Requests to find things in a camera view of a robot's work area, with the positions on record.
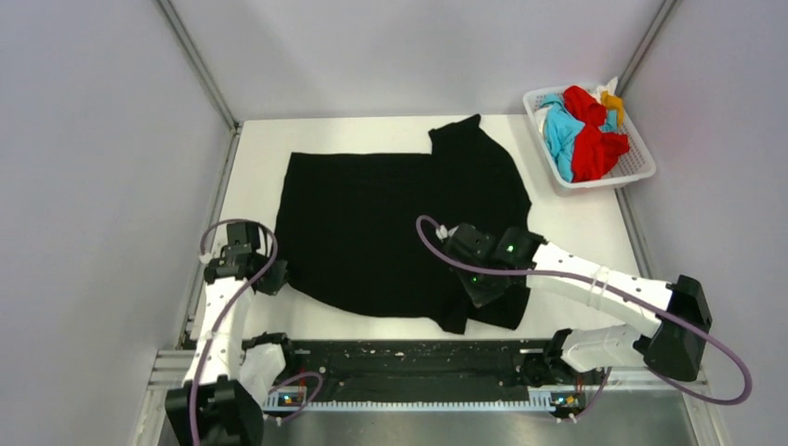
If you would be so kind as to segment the black t-shirt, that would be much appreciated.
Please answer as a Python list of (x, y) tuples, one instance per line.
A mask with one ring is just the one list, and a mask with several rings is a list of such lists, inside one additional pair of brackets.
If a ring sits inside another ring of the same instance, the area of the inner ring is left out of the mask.
[(516, 329), (526, 289), (474, 306), (416, 232), (421, 215), (494, 235), (526, 225), (531, 200), (521, 175), (480, 123), (473, 115), (431, 130), (428, 154), (294, 153), (275, 223), (290, 285), (344, 311), (428, 318), (452, 334), (471, 320)]

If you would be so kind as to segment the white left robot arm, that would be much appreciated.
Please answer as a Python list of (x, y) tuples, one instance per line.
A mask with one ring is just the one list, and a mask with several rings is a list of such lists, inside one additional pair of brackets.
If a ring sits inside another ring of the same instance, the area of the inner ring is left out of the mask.
[(180, 445), (259, 445), (264, 392), (272, 381), (292, 381), (298, 360), (284, 350), (283, 334), (247, 346), (243, 329), (254, 299), (274, 296), (287, 284), (287, 263), (264, 225), (244, 218), (219, 224), (227, 239), (220, 248), (201, 239), (201, 332), (189, 369), (180, 387), (167, 391), (164, 409)]

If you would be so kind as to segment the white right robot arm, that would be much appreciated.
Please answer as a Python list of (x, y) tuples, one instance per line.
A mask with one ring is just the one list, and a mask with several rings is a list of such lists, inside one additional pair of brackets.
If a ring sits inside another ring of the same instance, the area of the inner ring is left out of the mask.
[(593, 330), (564, 328), (527, 357), (528, 381), (569, 383), (609, 367), (645, 366), (680, 382), (697, 379), (712, 317), (701, 284), (680, 276), (663, 282), (628, 275), (576, 256), (519, 227), (500, 237), (462, 223), (436, 231), (441, 251), (462, 263), (457, 271), (474, 307), (484, 308), (518, 288), (569, 298), (617, 320)]

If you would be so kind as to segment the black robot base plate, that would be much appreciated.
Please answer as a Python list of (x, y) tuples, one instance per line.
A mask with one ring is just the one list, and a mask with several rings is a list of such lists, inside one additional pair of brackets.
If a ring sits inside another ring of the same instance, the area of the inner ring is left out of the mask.
[(600, 384), (547, 355), (545, 340), (290, 340), (274, 382), (294, 377), (320, 403), (525, 403), (539, 389)]

